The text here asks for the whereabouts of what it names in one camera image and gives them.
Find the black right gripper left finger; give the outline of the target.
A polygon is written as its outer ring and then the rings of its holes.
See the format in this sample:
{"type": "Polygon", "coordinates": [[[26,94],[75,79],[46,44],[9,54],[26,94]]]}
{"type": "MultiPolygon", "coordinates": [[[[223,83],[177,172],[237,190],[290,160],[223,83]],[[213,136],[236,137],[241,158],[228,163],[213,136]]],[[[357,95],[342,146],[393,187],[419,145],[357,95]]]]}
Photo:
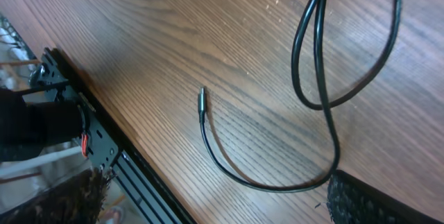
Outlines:
{"type": "Polygon", "coordinates": [[[1,214],[2,224],[96,223],[111,176],[86,169],[1,214]]]}

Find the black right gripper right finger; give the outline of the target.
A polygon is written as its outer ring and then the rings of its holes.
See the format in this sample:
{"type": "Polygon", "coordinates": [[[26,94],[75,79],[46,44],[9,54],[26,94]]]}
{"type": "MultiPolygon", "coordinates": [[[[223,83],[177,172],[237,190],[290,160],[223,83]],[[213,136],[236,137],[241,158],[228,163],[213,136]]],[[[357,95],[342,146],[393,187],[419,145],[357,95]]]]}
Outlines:
{"type": "Polygon", "coordinates": [[[334,223],[441,224],[342,170],[330,178],[326,205],[334,223]]]}

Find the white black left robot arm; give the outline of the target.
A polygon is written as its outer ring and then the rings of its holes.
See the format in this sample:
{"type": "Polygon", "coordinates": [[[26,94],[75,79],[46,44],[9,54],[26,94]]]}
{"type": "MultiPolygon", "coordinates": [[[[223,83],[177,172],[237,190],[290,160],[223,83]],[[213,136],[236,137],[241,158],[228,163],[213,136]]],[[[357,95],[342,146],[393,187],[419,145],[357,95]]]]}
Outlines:
{"type": "Polygon", "coordinates": [[[37,157],[47,146],[80,137],[89,126],[75,101],[27,103],[21,95],[1,89],[1,161],[37,157]]]}

